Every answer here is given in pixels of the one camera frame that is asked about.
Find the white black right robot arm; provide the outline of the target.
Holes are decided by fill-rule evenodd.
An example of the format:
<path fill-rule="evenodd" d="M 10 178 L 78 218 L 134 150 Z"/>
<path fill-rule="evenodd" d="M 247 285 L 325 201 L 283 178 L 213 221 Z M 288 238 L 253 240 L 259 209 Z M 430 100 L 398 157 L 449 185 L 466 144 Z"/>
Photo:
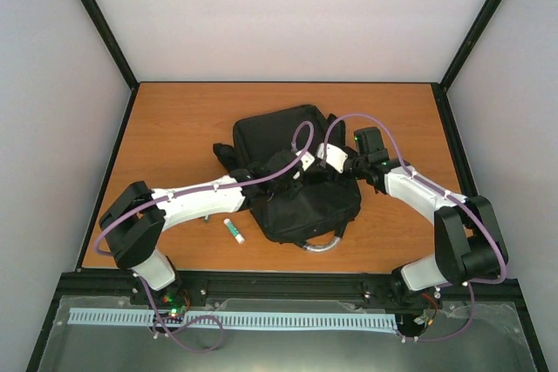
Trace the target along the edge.
<path fill-rule="evenodd" d="M 391 298 L 401 306 L 431 287 L 469 281 L 497 281 L 507 265 L 500 227 L 490 201 L 453 193 L 392 159 L 378 128 L 355 131 L 357 146 L 350 155 L 323 142 L 316 156 L 322 166 L 363 179 L 380 193 L 404 202 L 433 226 L 434 252 L 391 273 Z"/>

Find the black student backpack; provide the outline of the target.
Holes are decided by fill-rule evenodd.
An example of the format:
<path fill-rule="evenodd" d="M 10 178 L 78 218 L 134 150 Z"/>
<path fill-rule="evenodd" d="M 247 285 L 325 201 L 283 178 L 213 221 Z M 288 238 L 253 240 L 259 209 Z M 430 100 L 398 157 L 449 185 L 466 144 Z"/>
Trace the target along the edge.
<path fill-rule="evenodd" d="M 283 151 L 297 152 L 310 145 L 309 152 L 323 142 L 340 147 L 350 155 L 356 151 L 345 143 L 345 124 L 332 127 L 335 115 L 324 116 L 314 105 L 299 105 L 237 121 L 232 145 L 216 143 L 213 153 L 231 173 L 247 169 L 261 174 L 261 167 Z M 340 240 L 348 223 L 360 210 L 358 189 L 344 189 L 323 183 L 321 166 L 314 162 L 303 174 L 294 196 L 281 194 L 255 198 L 246 207 L 268 240 L 309 247 L 310 239 L 333 233 Z"/>

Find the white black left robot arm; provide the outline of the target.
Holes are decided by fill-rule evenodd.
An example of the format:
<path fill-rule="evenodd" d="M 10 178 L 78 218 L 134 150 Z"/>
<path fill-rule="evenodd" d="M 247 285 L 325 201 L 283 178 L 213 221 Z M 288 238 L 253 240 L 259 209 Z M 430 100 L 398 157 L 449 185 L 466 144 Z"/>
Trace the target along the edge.
<path fill-rule="evenodd" d="M 151 189 L 143 181 L 131 184 L 101 217 L 95 250 L 144 280 L 160 303 L 176 302 L 181 283 L 158 249 L 161 234 L 190 220 L 240 212 L 255 198 L 270 195 L 280 180 L 298 180 L 315 162 L 304 151 L 283 151 L 274 158 L 279 168 L 262 174 L 237 169 L 210 182 L 171 189 Z"/>

